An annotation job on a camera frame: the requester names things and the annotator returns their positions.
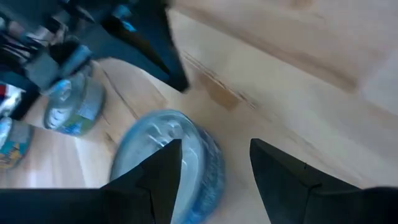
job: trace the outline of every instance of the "tuna can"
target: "tuna can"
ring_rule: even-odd
[[[104,103],[105,89],[82,70],[56,83],[46,93],[49,103],[44,114],[44,127],[63,134],[79,136],[95,124]]]
[[[171,224],[198,224],[221,198],[224,160],[215,140],[181,112],[160,110],[139,119],[119,145],[110,179],[127,173],[173,139],[182,139],[182,166]]]
[[[33,127],[11,118],[0,120],[0,168],[15,167],[26,154]]]

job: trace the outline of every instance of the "wooden surface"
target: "wooden surface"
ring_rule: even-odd
[[[398,118],[239,39],[170,12],[191,89],[181,94],[113,59],[95,64],[107,91],[104,111],[86,136],[36,128],[20,166],[0,187],[100,187],[123,134],[151,110],[180,110],[219,143],[226,189],[207,223],[269,223],[249,160],[260,138],[358,187],[398,185]],[[26,117],[41,125],[45,99]]]
[[[179,11],[347,91],[397,50],[395,0],[175,0]]]

